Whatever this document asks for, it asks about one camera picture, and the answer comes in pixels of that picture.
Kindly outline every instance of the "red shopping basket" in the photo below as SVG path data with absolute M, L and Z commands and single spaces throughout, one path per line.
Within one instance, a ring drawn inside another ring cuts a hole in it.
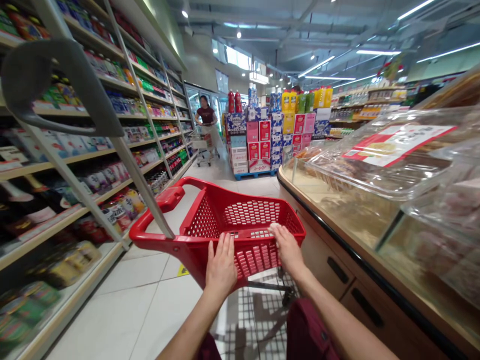
M 298 245 L 305 229 L 295 211 L 283 199 L 250 196 L 226 190 L 211 182 L 184 177 L 157 197 L 162 212 L 172 211 L 185 195 L 184 185 L 200 189 L 180 226 L 180 235 L 168 239 L 163 234 L 147 233 L 154 217 L 148 210 L 130 230 L 130 238 L 139 248 L 157 250 L 176 257 L 202 289 L 205 288 L 208 246 L 217 247 L 222 233 L 230 233 L 235 243 L 238 281 L 234 290 L 244 287 L 248 277 L 280 266 L 275 238 L 267 228 L 271 223 L 284 225 Z

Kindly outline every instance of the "drawer handle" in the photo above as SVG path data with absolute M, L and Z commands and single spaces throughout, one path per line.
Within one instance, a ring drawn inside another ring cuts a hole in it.
M 342 283 L 347 284 L 349 282 L 349 277 L 333 258 L 329 256 L 328 259 L 326 260 L 326 263 L 331 267 L 333 272 L 338 276 L 338 278 Z
M 372 305 L 368 302 L 368 300 L 365 298 L 365 296 L 362 295 L 360 290 L 357 288 L 354 288 L 351 291 L 351 295 L 353 298 L 356 300 L 358 305 L 363 309 L 363 311 L 368 315 L 370 318 L 371 322 L 377 327 L 377 328 L 383 328 L 385 323 L 382 320 L 380 314 L 374 309 Z

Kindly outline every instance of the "red pants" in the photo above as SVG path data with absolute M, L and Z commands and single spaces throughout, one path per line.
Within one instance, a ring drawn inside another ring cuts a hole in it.
M 340 360 L 330 335 L 313 304 L 305 298 L 293 302 L 286 318 L 286 358 Z M 198 360 L 221 360 L 214 337 L 207 334 Z

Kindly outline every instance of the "gray cart handle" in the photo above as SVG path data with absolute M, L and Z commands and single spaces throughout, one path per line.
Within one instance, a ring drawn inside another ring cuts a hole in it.
M 50 87 L 53 61 L 66 74 L 95 128 L 56 123 L 37 115 L 32 103 Z M 1 68 L 6 107 L 19 120 L 42 129 L 68 134 L 120 138 L 124 130 L 81 45 L 72 39 L 25 42 L 11 50 Z

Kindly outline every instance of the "hand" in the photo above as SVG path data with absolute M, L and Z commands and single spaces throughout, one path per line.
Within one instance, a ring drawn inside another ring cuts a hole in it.
M 268 230 L 275 236 L 282 265 L 295 280 L 306 268 L 297 240 L 285 226 L 269 227 Z
M 237 283 L 237 268 L 234 263 L 235 246 L 230 234 L 222 233 L 214 255 L 214 243 L 208 244 L 205 292 L 212 293 L 223 301 Z

